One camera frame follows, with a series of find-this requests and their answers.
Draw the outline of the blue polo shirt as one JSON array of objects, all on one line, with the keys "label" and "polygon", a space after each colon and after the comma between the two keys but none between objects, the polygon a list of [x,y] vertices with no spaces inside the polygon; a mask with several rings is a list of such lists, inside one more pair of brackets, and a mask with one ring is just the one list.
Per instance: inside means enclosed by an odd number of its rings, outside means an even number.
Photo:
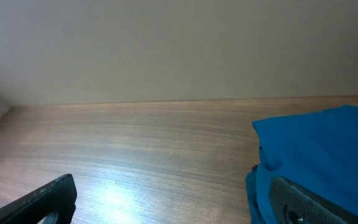
[{"label": "blue polo shirt", "polygon": [[285,177],[358,216],[358,106],[253,122],[260,162],[246,176],[252,223],[275,223],[274,177]]}]

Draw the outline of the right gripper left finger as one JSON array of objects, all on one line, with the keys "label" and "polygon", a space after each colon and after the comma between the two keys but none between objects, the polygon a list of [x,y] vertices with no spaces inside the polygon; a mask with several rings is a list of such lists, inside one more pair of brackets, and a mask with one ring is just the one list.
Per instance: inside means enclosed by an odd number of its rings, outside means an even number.
[{"label": "right gripper left finger", "polygon": [[70,224],[76,198],[73,176],[64,174],[0,208],[0,224]]}]

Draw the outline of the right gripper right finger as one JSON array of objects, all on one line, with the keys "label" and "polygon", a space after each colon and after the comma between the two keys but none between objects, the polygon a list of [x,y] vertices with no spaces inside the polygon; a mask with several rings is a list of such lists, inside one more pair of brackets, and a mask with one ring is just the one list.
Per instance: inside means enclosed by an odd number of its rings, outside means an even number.
[{"label": "right gripper right finger", "polygon": [[358,216],[284,177],[274,177],[269,201],[279,224],[351,224]]}]

